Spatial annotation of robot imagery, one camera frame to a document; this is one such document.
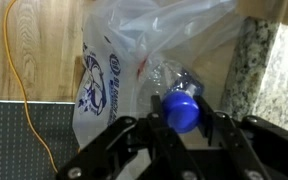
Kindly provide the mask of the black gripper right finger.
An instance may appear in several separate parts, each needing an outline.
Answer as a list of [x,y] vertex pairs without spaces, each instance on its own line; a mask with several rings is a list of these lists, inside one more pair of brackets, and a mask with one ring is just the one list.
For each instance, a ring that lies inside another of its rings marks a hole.
[[208,144],[220,145],[229,155],[233,167],[242,180],[271,180],[243,131],[224,113],[217,114],[201,96],[194,97],[201,110],[200,127]]

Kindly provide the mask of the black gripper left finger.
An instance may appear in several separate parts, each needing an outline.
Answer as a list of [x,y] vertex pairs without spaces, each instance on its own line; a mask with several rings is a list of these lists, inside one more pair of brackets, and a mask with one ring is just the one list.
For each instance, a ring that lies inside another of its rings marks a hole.
[[166,124],[158,95],[151,97],[151,108],[148,127],[152,163],[146,169],[146,180],[198,180],[198,167],[178,134]]

